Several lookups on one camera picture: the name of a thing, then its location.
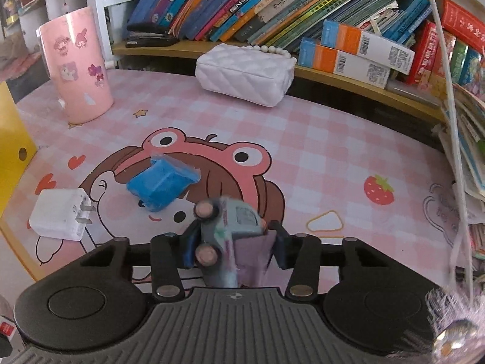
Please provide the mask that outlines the white phone charger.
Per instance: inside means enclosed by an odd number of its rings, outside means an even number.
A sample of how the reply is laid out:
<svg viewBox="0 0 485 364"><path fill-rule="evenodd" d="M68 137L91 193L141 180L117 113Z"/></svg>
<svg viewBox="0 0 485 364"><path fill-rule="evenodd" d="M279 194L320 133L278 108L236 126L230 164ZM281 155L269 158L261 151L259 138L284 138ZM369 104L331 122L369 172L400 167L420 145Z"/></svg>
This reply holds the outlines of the white phone charger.
<svg viewBox="0 0 485 364"><path fill-rule="evenodd" d="M30 227L41 237L81 241L90 214L96 210L84 189L44 189L29 218Z"/></svg>

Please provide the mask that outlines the blue wrapped packet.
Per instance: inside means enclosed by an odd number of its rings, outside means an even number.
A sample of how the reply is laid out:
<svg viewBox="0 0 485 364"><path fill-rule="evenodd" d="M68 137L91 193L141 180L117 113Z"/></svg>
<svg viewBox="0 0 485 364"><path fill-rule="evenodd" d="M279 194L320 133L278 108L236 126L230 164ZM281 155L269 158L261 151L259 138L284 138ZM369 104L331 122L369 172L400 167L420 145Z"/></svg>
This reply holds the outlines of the blue wrapped packet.
<svg viewBox="0 0 485 364"><path fill-rule="evenodd" d="M150 167L131 178L126 186L148 211L159 212L200 180L199 169L162 154L150 157Z"/></svg>

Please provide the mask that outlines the small toy car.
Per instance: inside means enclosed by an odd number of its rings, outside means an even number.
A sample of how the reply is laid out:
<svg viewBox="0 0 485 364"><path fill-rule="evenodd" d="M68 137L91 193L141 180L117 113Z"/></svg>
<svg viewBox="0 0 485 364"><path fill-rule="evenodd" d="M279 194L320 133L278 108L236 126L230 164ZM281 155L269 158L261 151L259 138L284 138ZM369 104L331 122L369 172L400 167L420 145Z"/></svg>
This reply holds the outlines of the small toy car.
<svg viewBox="0 0 485 364"><path fill-rule="evenodd" d="M220 197L194 207L201 222L196 264L210 288L259 288L266 279L276 233L244 201Z"/></svg>

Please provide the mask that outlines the pink cartoon box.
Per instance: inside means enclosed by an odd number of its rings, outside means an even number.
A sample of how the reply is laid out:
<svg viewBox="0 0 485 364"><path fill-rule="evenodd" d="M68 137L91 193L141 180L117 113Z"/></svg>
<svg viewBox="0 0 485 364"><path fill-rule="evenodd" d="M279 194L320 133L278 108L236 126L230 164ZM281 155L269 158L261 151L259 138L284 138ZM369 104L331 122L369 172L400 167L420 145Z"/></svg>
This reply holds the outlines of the pink cartoon box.
<svg viewBox="0 0 485 364"><path fill-rule="evenodd" d="M87 123L106 113L113 96L92 10L59 16L42 24L36 34L67 121Z"/></svg>

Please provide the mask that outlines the pink checkered tablecloth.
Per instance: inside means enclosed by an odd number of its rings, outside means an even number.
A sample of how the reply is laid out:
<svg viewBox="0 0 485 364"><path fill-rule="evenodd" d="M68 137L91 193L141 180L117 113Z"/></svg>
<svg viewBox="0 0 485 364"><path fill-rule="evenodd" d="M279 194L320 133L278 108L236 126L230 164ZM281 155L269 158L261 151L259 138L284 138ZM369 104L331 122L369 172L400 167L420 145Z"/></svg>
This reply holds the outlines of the pink checkered tablecloth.
<svg viewBox="0 0 485 364"><path fill-rule="evenodd" d="M113 107L67 123L52 83L18 104L38 151L1 219L34 278L115 237L146 243L181 233L206 197L250 204L290 233L336 243L356 237L436 284L449 280L458 225L453 174L438 150L384 126L288 96L266 109L202 89L191 76L113 70ZM201 172L200 182L159 212L127 190L150 157ZM81 241L40 237L29 224L44 189L80 187L96 210Z"/></svg>

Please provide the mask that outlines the yellow cardboard box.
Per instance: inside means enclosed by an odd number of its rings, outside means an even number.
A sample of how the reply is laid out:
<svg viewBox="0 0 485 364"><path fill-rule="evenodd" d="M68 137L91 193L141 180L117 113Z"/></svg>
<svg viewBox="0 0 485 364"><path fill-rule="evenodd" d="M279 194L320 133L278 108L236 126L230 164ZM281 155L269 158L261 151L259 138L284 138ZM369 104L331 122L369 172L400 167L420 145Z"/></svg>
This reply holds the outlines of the yellow cardboard box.
<svg viewBox="0 0 485 364"><path fill-rule="evenodd" d="M22 121L6 82L0 95L0 207L5 211L37 147Z"/></svg>

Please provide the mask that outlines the red hardcover book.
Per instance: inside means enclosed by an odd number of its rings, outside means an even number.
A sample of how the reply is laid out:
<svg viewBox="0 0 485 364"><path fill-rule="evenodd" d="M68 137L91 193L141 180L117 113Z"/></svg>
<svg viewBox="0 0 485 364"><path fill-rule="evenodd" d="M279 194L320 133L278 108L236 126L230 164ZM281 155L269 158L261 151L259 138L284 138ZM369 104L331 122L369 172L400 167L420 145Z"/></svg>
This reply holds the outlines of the red hardcover book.
<svg viewBox="0 0 485 364"><path fill-rule="evenodd" d="M413 46L414 58L409 75L404 79L404 83L425 89L432 68L435 62L439 41L436 25L430 21L425 21L420 25L416 37L416 44Z"/></svg>

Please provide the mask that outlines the stack of papers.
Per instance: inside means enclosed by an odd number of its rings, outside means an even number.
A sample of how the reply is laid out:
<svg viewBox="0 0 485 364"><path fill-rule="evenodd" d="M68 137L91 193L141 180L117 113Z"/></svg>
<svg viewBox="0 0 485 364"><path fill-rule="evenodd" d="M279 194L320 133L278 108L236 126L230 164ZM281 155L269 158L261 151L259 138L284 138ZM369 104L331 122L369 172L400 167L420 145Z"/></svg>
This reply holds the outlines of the stack of papers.
<svg viewBox="0 0 485 364"><path fill-rule="evenodd" d="M464 192L473 257L484 259L484 101L454 85Z"/></svg>

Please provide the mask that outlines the orange blue white box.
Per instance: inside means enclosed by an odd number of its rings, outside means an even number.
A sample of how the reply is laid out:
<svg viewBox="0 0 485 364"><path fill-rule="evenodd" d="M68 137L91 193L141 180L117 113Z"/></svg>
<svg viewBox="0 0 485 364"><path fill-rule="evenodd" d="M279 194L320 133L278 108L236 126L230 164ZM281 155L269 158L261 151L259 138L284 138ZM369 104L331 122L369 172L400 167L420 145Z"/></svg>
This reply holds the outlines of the orange blue white box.
<svg viewBox="0 0 485 364"><path fill-rule="evenodd" d="M414 51L358 27L324 20L321 44L352 55L366 58L404 75L409 75Z"/></svg>

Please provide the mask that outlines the white quilted purse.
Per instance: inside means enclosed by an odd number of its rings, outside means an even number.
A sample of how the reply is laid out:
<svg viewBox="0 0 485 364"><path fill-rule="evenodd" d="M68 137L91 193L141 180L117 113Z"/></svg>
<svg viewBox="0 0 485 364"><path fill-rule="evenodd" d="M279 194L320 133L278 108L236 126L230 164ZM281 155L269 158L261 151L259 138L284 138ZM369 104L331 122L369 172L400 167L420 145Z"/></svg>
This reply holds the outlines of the white quilted purse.
<svg viewBox="0 0 485 364"><path fill-rule="evenodd" d="M218 44L196 60L205 90L275 107L293 83L297 59L281 48Z"/></svg>

